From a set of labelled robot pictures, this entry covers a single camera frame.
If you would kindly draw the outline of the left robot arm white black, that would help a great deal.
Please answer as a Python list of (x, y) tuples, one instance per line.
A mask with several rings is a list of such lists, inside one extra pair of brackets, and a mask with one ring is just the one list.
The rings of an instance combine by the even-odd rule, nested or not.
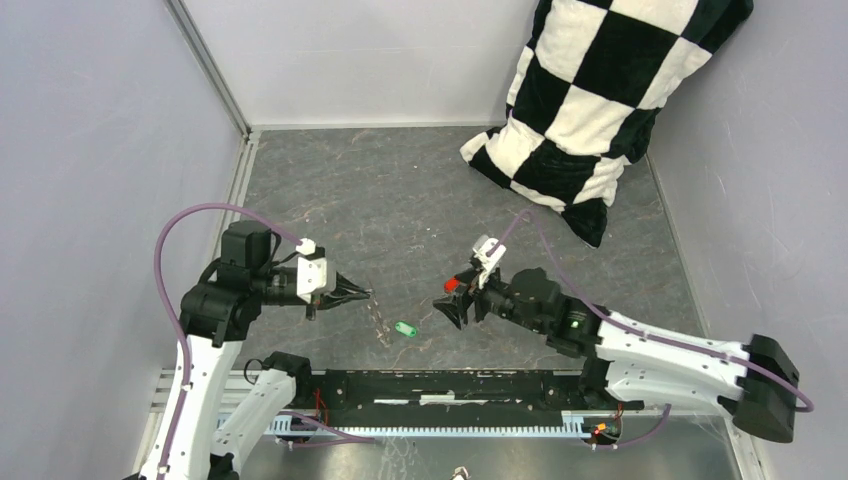
[(138, 479), (237, 479), (254, 446), (286, 407), (317, 406), (307, 424), (327, 417), (309, 359), (273, 352), (247, 396), (218, 421), (226, 383), (250, 325), (265, 306), (301, 307), (307, 319), (371, 293), (343, 275), (323, 248), (301, 240), (295, 265), (275, 255), (282, 235), (256, 220), (233, 222), (221, 252), (180, 302), (178, 350), (164, 416)]

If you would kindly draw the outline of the red capped key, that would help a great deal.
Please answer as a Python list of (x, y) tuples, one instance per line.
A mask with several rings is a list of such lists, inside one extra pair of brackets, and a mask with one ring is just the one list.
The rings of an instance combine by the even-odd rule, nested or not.
[(461, 285), (461, 281), (457, 277), (451, 277), (444, 285), (443, 289), (446, 294), (451, 294)]

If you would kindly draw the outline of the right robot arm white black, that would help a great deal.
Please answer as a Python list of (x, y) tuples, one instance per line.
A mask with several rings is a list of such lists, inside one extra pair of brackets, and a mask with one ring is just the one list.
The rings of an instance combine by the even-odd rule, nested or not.
[(669, 404), (722, 415), (766, 441), (794, 439), (800, 373), (773, 338), (718, 341), (651, 326), (587, 306), (541, 268), (522, 270), (511, 281), (494, 272), (485, 282), (469, 269), (450, 278), (444, 291), (432, 305), (458, 329), (493, 315), (544, 336), (561, 355), (583, 359), (577, 392), (591, 408)]

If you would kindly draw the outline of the green capped key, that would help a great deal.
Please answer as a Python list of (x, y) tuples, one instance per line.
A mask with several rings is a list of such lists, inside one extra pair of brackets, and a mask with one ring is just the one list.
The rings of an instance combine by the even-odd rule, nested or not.
[(394, 328), (398, 333), (400, 333), (400, 334), (402, 334), (402, 335), (404, 335), (408, 338), (414, 338), (418, 333), (418, 330), (417, 330), (416, 327), (414, 327), (411, 324), (408, 324), (406, 322), (403, 322), (403, 321), (397, 322), (394, 325)]

